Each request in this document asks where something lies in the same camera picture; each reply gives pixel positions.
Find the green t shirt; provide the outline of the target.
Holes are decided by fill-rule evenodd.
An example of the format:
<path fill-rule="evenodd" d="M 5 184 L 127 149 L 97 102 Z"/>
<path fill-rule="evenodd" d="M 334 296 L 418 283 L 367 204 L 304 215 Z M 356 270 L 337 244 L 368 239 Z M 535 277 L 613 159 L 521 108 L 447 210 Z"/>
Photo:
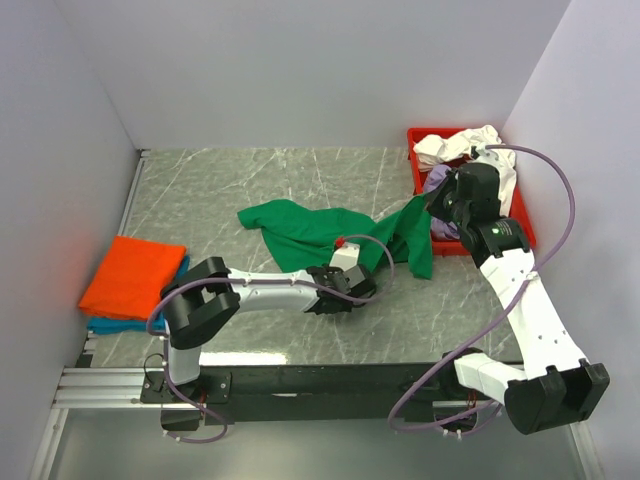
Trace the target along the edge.
<path fill-rule="evenodd" d="M 382 248 L 372 241 L 377 239 L 396 264 L 408 265 L 414 277 L 430 279 L 433 274 L 431 216 L 421 196 L 379 221 L 344 208 L 310 210 L 286 199 L 246 208 L 237 217 L 245 229 L 261 232 L 283 272 L 329 263 L 335 241 L 355 235 L 360 263 L 370 271 L 388 263 Z"/>

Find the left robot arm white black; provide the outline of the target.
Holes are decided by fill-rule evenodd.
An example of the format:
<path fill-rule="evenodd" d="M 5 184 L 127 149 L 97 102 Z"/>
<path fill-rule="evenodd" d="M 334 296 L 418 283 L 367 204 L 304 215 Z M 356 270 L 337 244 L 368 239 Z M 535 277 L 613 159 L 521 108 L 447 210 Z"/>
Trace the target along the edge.
<path fill-rule="evenodd" d="M 316 315 L 350 312 L 376 294 L 371 272 L 323 265 L 291 273 L 258 274 L 231 269 L 211 257 L 161 292 L 159 313 L 168 334 L 168 376 L 176 386 L 201 374 L 201 347 L 236 314 L 292 310 Z"/>

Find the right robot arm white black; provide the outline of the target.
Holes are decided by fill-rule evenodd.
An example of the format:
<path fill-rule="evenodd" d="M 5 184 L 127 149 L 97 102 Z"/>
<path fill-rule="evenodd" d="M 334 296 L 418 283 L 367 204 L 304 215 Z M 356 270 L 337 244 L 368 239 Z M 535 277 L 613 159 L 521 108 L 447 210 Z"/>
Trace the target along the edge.
<path fill-rule="evenodd" d="M 523 361 L 516 368 L 465 348 L 453 360 L 454 383 L 504 405 L 525 435 L 585 421 L 609 386 L 609 374 L 569 335 L 534 269 L 523 228 L 500 213 L 498 192 L 497 169 L 471 162 L 449 170 L 425 197 L 431 216 L 455 225 L 499 298 Z"/>

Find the lilac t shirt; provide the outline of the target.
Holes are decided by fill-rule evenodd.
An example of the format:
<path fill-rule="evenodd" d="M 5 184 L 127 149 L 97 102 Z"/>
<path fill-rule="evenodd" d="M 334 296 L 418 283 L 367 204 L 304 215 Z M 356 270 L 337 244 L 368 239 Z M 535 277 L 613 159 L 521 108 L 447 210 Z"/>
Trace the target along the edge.
<path fill-rule="evenodd" d="M 423 184 L 423 191 L 425 193 L 431 193 L 438 188 L 441 183 L 446 179 L 446 174 L 451 168 L 446 164 L 439 164 L 434 166 L 427 175 Z M 431 218 L 431 233 L 432 236 L 439 241 L 457 241 L 459 235 L 454 223 L 446 223 L 438 218 Z"/>

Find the white t shirt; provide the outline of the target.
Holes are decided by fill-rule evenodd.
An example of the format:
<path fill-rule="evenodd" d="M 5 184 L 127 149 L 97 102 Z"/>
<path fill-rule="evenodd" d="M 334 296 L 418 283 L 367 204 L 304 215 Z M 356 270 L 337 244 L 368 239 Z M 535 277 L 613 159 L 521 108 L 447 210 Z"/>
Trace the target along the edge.
<path fill-rule="evenodd" d="M 502 145 L 498 131 L 492 125 L 464 129 L 449 138 L 435 133 L 426 135 L 417 141 L 410 151 L 417 156 L 418 167 L 431 171 L 435 166 L 448 163 L 463 156 L 471 157 L 471 148 L 483 145 Z M 486 163 L 497 169 L 500 176 L 498 198 L 501 202 L 500 214 L 508 216 L 511 211 L 513 195 L 517 183 L 516 153 L 514 150 L 491 150 L 486 156 L 480 156 L 478 162 Z"/>

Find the red plastic bin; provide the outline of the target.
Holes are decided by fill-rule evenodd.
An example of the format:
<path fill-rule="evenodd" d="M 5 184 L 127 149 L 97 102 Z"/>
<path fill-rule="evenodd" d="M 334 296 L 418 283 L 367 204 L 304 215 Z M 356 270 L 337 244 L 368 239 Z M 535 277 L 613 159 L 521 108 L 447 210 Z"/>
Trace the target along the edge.
<path fill-rule="evenodd" d="M 423 193 L 423 186 L 428 177 L 428 172 L 426 170 L 422 170 L 419 166 L 419 160 L 417 154 L 414 152 L 414 146 L 427 135 L 433 134 L 438 135 L 442 138 L 449 138 L 463 130 L 464 127 L 410 127 L 407 130 L 406 136 L 408 142 L 408 161 L 411 165 L 415 195 L 420 195 Z M 510 217 L 516 219 L 520 223 L 530 243 L 530 246 L 535 247 L 537 240 L 534 233 L 534 228 L 529 219 L 526 205 L 518 186 L 515 187 L 515 191 L 513 194 Z M 432 235 L 431 244 L 433 254 L 436 256 L 469 255 L 469 253 L 463 248 L 459 240 L 440 240 Z"/>

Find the folded teal t shirt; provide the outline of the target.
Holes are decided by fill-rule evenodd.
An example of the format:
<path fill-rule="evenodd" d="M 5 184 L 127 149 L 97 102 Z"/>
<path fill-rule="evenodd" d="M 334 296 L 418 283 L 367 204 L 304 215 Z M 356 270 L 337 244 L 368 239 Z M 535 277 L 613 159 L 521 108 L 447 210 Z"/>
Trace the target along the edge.
<path fill-rule="evenodd" d="M 176 273 L 176 278 L 187 272 L 190 266 L 191 258 L 186 255 Z M 152 324 L 153 330 L 164 330 L 165 319 L 162 313 L 158 314 Z M 112 335 L 123 332 L 146 332 L 146 320 L 139 321 L 134 319 L 116 320 L 107 317 L 91 317 L 89 319 L 87 330 L 95 335 Z"/>

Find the folded orange t shirt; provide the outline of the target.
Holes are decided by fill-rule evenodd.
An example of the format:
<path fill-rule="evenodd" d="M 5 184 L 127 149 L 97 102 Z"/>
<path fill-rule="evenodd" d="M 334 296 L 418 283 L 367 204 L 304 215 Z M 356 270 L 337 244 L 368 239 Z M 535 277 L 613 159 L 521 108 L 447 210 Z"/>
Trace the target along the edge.
<path fill-rule="evenodd" d="M 91 317 L 145 321 L 187 254 L 183 245 L 117 236 L 78 302 Z"/>

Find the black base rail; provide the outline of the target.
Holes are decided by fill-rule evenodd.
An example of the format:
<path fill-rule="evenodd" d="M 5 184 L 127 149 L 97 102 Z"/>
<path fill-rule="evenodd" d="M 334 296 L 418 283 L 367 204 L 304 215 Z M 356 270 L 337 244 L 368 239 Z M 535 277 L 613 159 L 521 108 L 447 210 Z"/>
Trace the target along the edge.
<path fill-rule="evenodd" d="M 220 419 L 236 422 L 384 419 L 428 369 L 426 363 L 204 366 L 186 396 L 171 392 L 159 368 L 69 368 L 53 405 L 60 409 L 157 409 L 164 429 L 194 432 Z"/>

